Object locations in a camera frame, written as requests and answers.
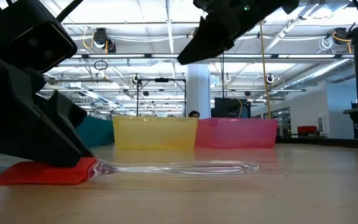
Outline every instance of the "person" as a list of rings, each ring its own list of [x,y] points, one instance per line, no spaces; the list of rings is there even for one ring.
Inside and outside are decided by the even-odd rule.
[[[192,111],[189,113],[189,118],[199,118],[200,113],[198,111]]]

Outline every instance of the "clear plastic handle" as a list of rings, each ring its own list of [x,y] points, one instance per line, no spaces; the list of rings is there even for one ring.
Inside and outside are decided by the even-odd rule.
[[[228,175],[247,174],[255,172],[258,169],[259,166],[254,163],[239,161],[184,162],[158,166],[115,166],[109,162],[98,160],[89,170],[89,177],[99,177],[118,172],[164,172],[177,174]]]

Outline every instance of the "orange cable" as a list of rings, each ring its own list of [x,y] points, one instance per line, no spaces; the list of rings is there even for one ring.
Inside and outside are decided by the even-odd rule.
[[[109,41],[106,40],[106,54],[109,52],[108,47],[109,47]]]
[[[351,53],[352,53],[351,43],[348,42],[348,43],[347,43],[347,46],[349,47],[349,53],[351,54]]]
[[[333,37],[334,37],[335,39],[337,39],[337,40],[340,40],[340,41],[343,41],[343,42],[350,42],[350,41],[351,41],[351,40],[345,40],[345,39],[338,38],[338,37],[335,36],[335,34],[337,34],[337,32],[334,32],[334,33],[333,33]]]

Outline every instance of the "ceiling light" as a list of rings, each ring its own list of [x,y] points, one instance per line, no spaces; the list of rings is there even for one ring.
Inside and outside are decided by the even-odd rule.
[[[271,73],[266,77],[266,82],[269,85],[274,82],[274,76]]]
[[[311,55],[311,54],[302,54],[302,55],[279,55],[279,58],[334,58],[335,55]]]
[[[144,54],[91,54],[89,58],[144,58]]]
[[[225,82],[230,82],[231,81],[231,76],[229,74],[226,74],[226,76],[224,77],[224,81]]]
[[[225,58],[262,58],[259,54],[225,54]],[[270,58],[272,55],[265,55],[265,58]]]
[[[178,54],[153,54],[152,58],[177,58]]]

